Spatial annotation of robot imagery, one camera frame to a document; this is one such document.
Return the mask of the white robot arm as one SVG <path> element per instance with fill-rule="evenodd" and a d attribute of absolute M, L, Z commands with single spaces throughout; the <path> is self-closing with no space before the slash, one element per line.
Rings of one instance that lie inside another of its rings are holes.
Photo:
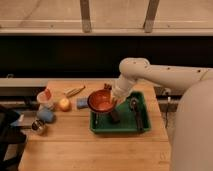
<path fill-rule="evenodd" d="M 152 65 L 125 58 L 112 88 L 121 99 L 139 79 L 183 91 L 171 149 L 170 171 L 213 171 L 213 68 Z"/>

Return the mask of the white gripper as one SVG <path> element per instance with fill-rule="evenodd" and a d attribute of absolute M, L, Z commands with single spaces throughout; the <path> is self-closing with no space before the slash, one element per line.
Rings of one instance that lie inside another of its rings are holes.
<path fill-rule="evenodd" d="M 112 87 L 112 93 L 110 95 L 110 102 L 112 104 L 117 103 L 117 99 L 120 99 L 121 103 L 125 102 L 129 98 L 128 95 L 130 94 L 133 86 L 136 83 L 137 83 L 136 79 L 120 75 L 115 80 L 114 85 Z"/>

